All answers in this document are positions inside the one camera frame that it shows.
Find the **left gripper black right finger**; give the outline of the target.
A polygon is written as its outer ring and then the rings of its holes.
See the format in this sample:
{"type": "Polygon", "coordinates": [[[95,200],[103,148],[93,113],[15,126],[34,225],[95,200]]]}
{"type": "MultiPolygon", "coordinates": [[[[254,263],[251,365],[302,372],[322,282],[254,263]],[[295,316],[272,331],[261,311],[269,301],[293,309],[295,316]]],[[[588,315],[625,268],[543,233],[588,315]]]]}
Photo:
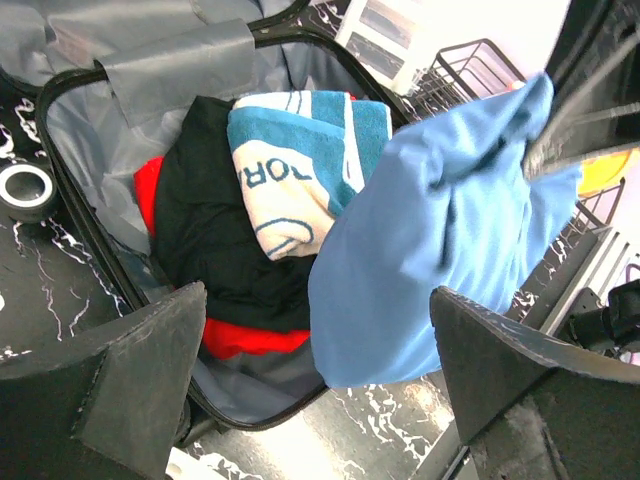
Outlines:
{"type": "Polygon", "coordinates": [[[639,369],[440,287],[431,320],[481,479],[636,479],[639,369]]]}

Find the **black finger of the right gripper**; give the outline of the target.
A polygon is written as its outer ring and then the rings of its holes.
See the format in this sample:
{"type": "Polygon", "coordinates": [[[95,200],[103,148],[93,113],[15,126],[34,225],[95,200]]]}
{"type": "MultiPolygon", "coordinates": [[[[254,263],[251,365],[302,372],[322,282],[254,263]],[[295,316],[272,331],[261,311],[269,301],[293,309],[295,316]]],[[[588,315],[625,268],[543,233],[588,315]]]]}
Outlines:
{"type": "Polygon", "coordinates": [[[639,146],[639,31],[621,41],[568,95],[555,102],[522,161],[532,181],[592,157],[639,146]]]}

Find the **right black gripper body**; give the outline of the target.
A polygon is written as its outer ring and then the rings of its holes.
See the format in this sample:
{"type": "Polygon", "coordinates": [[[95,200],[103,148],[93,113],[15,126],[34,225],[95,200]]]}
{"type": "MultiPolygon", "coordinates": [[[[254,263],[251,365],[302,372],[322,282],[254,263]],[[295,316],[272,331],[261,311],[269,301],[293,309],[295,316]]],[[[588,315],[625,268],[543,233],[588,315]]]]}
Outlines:
{"type": "Polygon", "coordinates": [[[572,0],[547,74],[555,88],[552,112],[614,52],[639,25],[639,0],[572,0]]]}

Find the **blue fish print suitcase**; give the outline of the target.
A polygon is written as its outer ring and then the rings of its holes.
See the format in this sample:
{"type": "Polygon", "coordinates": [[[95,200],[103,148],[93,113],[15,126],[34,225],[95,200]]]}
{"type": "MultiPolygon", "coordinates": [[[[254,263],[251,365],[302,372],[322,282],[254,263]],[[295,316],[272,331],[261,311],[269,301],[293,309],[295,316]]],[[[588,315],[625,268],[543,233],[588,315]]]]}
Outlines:
{"type": "Polygon", "coordinates": [[[124,300],[167,294],[133,173],[166,152],[197,96],[343,89],[412,116],[305,1],[5,1],[1,74],[36,95],[35,131],[69,213],[124,300]]]}

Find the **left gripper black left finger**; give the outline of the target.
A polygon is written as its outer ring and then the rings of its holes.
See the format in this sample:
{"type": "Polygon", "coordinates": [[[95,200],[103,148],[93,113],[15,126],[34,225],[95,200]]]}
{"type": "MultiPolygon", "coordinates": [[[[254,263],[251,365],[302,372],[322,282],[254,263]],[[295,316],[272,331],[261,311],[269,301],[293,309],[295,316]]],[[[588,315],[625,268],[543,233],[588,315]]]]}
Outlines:
{"type": "Polygon", "coordinates": [[[162,479],[205,321],[194,283],[1,364],[4,479],[162,479]]]}

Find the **blue garment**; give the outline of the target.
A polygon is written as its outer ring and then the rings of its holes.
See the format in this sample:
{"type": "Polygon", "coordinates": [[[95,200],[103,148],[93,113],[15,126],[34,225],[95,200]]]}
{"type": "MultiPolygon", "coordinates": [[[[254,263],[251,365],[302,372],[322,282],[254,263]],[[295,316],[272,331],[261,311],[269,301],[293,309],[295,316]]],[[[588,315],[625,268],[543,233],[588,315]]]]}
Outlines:
{"type": "Polygon", "coordinates": [[[446,286],[503,313],[571,219],[582,172],[527,180],[546,74],[398,130],[327,234],[308,284],[311,350],[331,388],[440,369],[430,296],[446,286]]]}

